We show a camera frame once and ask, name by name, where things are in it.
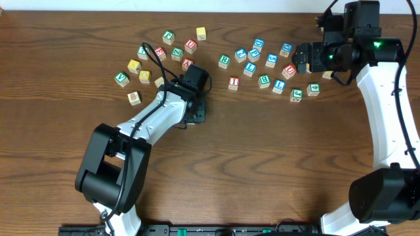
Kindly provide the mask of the green block R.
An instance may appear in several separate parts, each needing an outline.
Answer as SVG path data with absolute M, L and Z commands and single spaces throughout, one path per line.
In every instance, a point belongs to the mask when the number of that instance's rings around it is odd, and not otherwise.
M 230 57 L 222 54 L 219 58 L 219 67 L 223 69 L 227 69 L 230 64 Z

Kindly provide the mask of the yellow block O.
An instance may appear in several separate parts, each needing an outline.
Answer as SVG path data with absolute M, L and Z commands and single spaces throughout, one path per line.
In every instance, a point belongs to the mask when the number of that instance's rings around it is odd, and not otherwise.
M 151 73 L 148 70 L 140 70 L 139 81 L 144 84 L 150 84 Z

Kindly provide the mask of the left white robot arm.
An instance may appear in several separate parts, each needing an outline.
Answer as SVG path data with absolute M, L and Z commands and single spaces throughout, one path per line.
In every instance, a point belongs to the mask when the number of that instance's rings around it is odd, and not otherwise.
M 178 123 L 205 121 L 205 98 L 168 83 L 154 101 L 116 127 L 98 125 L 75 179 L 75 188 L 100 213 L 108 235 L 136 235 L 142 222 L 135 204 L 142 191 L 152 146 Z

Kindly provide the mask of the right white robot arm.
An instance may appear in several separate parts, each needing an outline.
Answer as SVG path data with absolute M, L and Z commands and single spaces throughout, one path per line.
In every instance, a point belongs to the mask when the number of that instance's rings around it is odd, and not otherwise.
M 381 37 L 301 43 L 292 56 L 298 73 L 350 71 L 369 118 L 373 172 L 353 181 L 347 203 L 320 218 L 325 235 L 357 235 L 419 219 L 419 135 L 404 59 L 399 39 Z

